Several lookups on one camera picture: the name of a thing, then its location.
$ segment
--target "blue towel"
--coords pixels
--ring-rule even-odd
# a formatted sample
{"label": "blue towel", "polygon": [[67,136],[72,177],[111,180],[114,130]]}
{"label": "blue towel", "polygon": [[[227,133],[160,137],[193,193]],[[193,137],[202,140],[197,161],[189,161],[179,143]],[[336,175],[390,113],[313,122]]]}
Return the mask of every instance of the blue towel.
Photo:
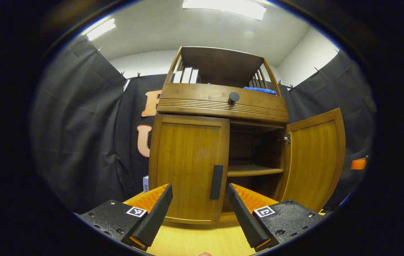
{"label": "blue towel", "polygon": [[255,88],[255,87],[245,87],[243,89],[248,89],[248,90],[258,91],[258,92],[265,92],[266,94],[276,95],[276,92],[274,90],[271,90],[271,89]]}

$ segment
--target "wooden cabinet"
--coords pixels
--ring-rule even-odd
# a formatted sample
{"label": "wooden cabinet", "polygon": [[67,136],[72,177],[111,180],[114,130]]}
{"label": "wooden cabinet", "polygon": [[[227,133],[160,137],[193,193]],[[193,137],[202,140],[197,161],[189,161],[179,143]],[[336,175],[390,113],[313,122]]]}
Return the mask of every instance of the wooden cabinet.
{"label": "wooden cabinet", "polygon": [[[345,156],[340,109],[289,124],[280,94],[243,89],[248,84],[266,88],[262,64],[279,93],[262,57],[207,47],[178,51],[163,85],[150,145],[150,189],[172,184],[166,220],[235,220],[225,196],[228,183],[277,201],[293,199],[314,211],[332,195]],[[219,84],[172,83],[175,68],[187,66],[199,68],[203,83]],[[235,104],[228,102],[230,92],[240,96]]]}
{"label": "wooden cabinet", "polygon": [[[172,184],[174,196],[166,220],[218,222],[228,172],[229,119],[158,114],[151,148],[150,188]],[[222,166],[220,186],[213,184],[216,165]],[[212,186],[218,199],[210,199]]]}

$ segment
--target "light fixture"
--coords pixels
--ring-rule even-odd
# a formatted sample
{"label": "light fixture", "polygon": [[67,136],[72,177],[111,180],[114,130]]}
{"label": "light fixture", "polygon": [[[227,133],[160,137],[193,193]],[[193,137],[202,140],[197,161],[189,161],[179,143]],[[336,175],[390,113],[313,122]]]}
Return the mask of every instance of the light fixture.
{"label": "light fixture", "polygon": [[88,36],[88,40],[93,40],[101,34],[106,33],[109,30],[115,28],[114,19],[109,19],[108,17],[97,21],[95,24],[91,25],[89,28],[84,30],[82,34],[86,34]]}
{"label": "light fixture", "polygon": [[237,13],[261,21],[267,8],[246,0],[184,0],[183,9],[211,9]]}

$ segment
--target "black knob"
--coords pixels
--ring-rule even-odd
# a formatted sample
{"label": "black knob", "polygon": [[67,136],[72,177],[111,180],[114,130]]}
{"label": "black knob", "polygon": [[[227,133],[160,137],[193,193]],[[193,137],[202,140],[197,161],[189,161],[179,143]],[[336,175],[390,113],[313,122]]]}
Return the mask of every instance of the black knob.
{"label": "black knob", "polygon": [[228,102],[233,105],[233,104],[235,104],[235,102],[238,101],[239,99],[240,99],[240,96],[239,96],[238,93],[236,93],[236,92],[231,92],[231,93],[229,94]]}

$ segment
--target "white wall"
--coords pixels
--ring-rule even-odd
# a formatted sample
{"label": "white wall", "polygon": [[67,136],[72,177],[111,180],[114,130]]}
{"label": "white wall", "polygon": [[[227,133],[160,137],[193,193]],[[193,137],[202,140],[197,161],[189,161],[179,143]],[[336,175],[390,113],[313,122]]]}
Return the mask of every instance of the white wall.
{"label": "white wall", "polygon": [[295,49],[277,67],[281,83],[293,86],[303,82],[317,72],[337,54],[339,47],[319,33],[316,29],[309,29],[305,37]]}
{"label": "white wall", "polygon": [[[167,74],[175,58],[177,50],[159,50],[145,52],[111,60],[110,63],[118,70],[124,71],[125,78],[133,78],[139,72],[141,76]],[[281,80],[278,68],[270,66],[276,80]],[[266,81],[270,81],[269,75],[262,65],[262,71]]]}

